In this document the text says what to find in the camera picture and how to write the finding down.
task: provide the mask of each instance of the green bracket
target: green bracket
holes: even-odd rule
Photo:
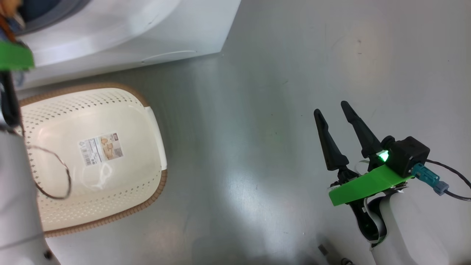
[[[351,180],[329,192],[334,206],[370,197],[378,192],[392,188],[408,179],[402,178],[386,165],[373,169],[369,173]]]
[[[34,59],[27,47],[0,41],[0,71],[24,71],[30,68],[34,68]]]

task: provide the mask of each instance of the washing machine door opening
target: washing machine door opening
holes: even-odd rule
[[[82,10],[90,0],[23,0],[18,12],[26,28],[18,35],[55,25]]]

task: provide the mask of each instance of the laundry basket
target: laundry basket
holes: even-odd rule
[[[167,179],[154,113],[134,89],[117,83],[77,86],[20,101],[26,145],[65,162],[72,192],[54,200],[38,192],[47,237],[116,221],[151,205]],[[65,168],[28,149],[36,183],[52,196],[68,188]]]

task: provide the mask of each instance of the washing machine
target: washing machine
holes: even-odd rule
[[[26,89],[220,52],[240,0],[24,0]]]

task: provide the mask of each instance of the gray floor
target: gray floor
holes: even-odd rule
[[[373,264],[349,208],[328,199],[336,174],[312,112],[323,111],[351,167],[362,158],[345,99],[379,138],[412,135],[430,158],[469,172],[468,3],[243,0],[220,54],[20,92],[131,85],[149,100],[166,147],[169,178],[151,207],[49,245],[67,265],[307,265],[325,263],[317,245],[330,241]],[[418,181],[406,191],[452,263],[470,261],[471,204]]]

